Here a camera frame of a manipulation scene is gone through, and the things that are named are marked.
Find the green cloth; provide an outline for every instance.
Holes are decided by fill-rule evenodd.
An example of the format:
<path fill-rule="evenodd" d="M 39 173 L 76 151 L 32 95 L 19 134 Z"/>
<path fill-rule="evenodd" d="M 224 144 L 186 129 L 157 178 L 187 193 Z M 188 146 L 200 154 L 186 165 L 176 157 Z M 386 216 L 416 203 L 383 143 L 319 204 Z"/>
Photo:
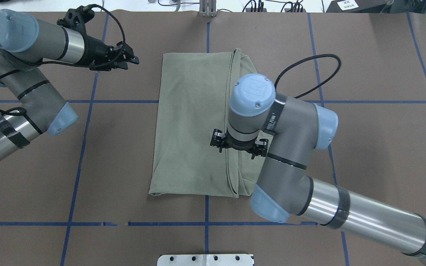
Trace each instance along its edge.
<path fill-rule="evenodd" d="M 150 195 L 251 195 L 264 158 L 210 146 L 226 131 L 230 91 L 256 69 L 240 49 L 164 54 Z M 260 133 L 261 138 L 272 137 Z"/>

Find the black cable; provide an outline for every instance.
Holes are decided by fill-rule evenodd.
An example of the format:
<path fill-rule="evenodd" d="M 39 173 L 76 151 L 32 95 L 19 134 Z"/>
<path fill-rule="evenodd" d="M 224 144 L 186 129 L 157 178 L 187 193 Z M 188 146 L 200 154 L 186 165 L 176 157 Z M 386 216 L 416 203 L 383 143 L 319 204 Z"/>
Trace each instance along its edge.
<path fill-rule="evenodd" d="M 300 61 L 298 61 L 298 62 L 295 62 L 294 64 L 291 64 L 291 65 L 290 65 L 290 66 L 288 66 L 286 69 L 284 69 L 284 71 L 282 71 L 282 72 L 279 74 L 279 76 L 277 77 L 277 79 L 275 80 L 275 83 L 274 83 L 275 90 L 277 91 L 277 84 L 279 83 L 280 78 L 282 78 L 282 76 L 283 76 L 283 75 L 284 75 L 287 71 L 289 71 L 290 69 L 292 69 L 292 68 L 294 68 L 294 67 L 296 67 L 296 66 L 298 66 L 298 65 L 302 64 L 303 62 L 310 61 L 310 60 L 313 60 L 313 59 L 323 58 L 323 57 L 333 57 L 333 58 L 335 58 L 335 59 L 338 61 L 338 66 L 336 67 L 335 72 L 333 72 L 333 74 L 331 74 L 331 76 L 330 76 L 330 77 L 328 77 L 327 79 L 325 79 L 325 81 L 323 81 L 322 83 L 320 83 L 320 84 L 318 84 L 317 86 L 315 86 L 313 89 L 311 89 L 311 90 L 309 90 L 309 91 L 306 91 L 306 92 L 304 92 L 304 93 L 300 94 L 299 96 L 295 96 L 294 98 L 296 98 L 296 99 L 301 98 L 301 97 L 303 97 L 303 96 L 305 96 L 305 95 L 307 95 L 307 94 L 309 94 L 309 93 L 313 92 L 315 89 L 318 89 L 318 88 L 319 88 L 320 86 L 322 86 L 323 84 L 327 83 L 330 79 L 332 79 L 332 78 L 336 75 L 336 73 L 338 73 L 338 70 L 341 68 L 341 59 L 340 59 L 340 58 L 339 58 L 336 54 L 319 54 L 319 55 L 313 55 L 313 56 L 310 56 L 310 57 L 304 58 L 304 59 L 302 59 L 302 60 L 300 60 Z"/>
<path fill-rule="evenodd" d="M 282 6 L 282 9 L 280 10 L 280 12 L 282 13 L 282 11 L 284 10 L 284 8 L 285 8 L 285 6 L 287 5 L 287 4 L 290 4 L 290 9 L 292 9 L 292 6 L 293 6 L 293 4 L 294 3 L 292 3 L 292 2 L 286 2 L 283 6 Z"/>
<path fill-rule="evenodd" d="M 13 71 L 9 71 L 9 72 L 7 72 L 5 74 L 2 74 L 0 76 L 0 79 L 5 78 L 5 77 L 7 77 L 7 76 L 9 76 L 11 74 L 17 73 L 17 72 L 20 72 L 20 70 L 19 69 L 14 69 Z M 2 115 L 8 115 L 8 116 L 25 116 L 25 114 L 27 113 L 27 111 L 24 108 L 22 108 L 22 107 L 16 107 L 16 108 L 8 109 L 6 111 L 0 109 L 0 113 Z"/>
<path fill-rule="evenodd" d="M 157 3 L 163 7 L 171 7 L 171 6 L 176 6 L 177 4 L 169 4 L 169 5 L 163 5 L 159 2 L 159 0 L 157 0 Z M 181 2 L 181 4 L 200 4 L 200 3 L 183 3 Z"/>
<path fill-rule="evenodd" d="M 247 5 L 249 5 L 249 3 L 251 3 L 251 12 L 252 12 L 252 10 L 253 10 L 252 2 L 254 2 L 254 5 L 256 4 L 256 0 L 249 0 L 249 2 L 247 2 L 247 3 L 244 5 L 244 8 L 243 8 L 243 10 L 242 10 L 241 12 L 244 12 L 244 10 L 246 10 L 246 7 L 247 7 Z"/>

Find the robotic arm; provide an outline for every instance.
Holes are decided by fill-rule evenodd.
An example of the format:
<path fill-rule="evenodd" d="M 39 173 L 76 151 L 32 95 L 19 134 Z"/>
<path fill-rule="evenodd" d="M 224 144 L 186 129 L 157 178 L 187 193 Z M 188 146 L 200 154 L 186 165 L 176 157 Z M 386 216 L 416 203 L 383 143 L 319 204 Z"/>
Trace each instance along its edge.
<path fill-rule="evenodd" d="M 0 110 L 0 160 L 40 134 L 57 135 L 78 119 L 37 66 L 53 63 L 110 71 L 128 69 L 128 62 L 139 64 L 125 43 L 121 26 L 123 41 L 116 47 L 86 34 L 85 23 L 94 17 L 94 7 L 100 6 L 70 9 L 58 25 L 0 10 L 0 86 L 6 86 L 22 103 L 18 108 Z M 42 62 L 43 58 L 66 63 Z"/>
<path fill-rule="evenodd" d="M 333 111 L 276 93 L 265 76 L 247 74 L 230 96 L 226 133 L 211 146 L 246 150 L 265 158 L 250 206 L 272 222 L 301 215 L 400 250 L 426 265 L 426 217 L 391 207 L 305 175 L 314 149 L 326 149 L 338 128 Z M 267 152 L 259 130 L 274 135 Z"/>

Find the white metal plate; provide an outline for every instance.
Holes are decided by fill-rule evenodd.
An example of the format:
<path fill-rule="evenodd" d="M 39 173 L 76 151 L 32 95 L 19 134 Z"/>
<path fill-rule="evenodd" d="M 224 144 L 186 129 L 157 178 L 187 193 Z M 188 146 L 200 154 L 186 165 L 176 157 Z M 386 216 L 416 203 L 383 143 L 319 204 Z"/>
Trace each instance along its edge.
<path fill-rule="evenodd" d="M 254 266 L 253 254 L 162 255 L 157 266 Z"/>

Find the brown table surface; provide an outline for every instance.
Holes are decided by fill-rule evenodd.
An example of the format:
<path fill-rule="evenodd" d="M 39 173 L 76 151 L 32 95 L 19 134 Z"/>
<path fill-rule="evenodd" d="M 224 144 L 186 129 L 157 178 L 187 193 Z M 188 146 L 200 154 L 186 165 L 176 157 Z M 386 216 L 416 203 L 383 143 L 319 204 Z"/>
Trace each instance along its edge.
<path fill-rule="evenodd" d="M 33 13 L 55 22 L 63 13 Z M 116 11 L 140 65 L 97 74 L 41 70 L 78 113 L 0 162 L 0 265 L 156 265 L 162 254 L 250 253 L 262 265 L 420 265 L 399 251 L 299 217 L 267 223 L 238 199 L 148 195 L 162 54 L 241 48 L 271 79 L 313 54 L 342 69 L 304 100 L 340 119 L 314 178 L 426 216 L 426 15 Z M 120 41 L 97 14 L 88 34 Z M 326 79 L 333 59 L 289 71 L 295 96 Z M 0 108 L 18 106 L 0 88 Z"/>

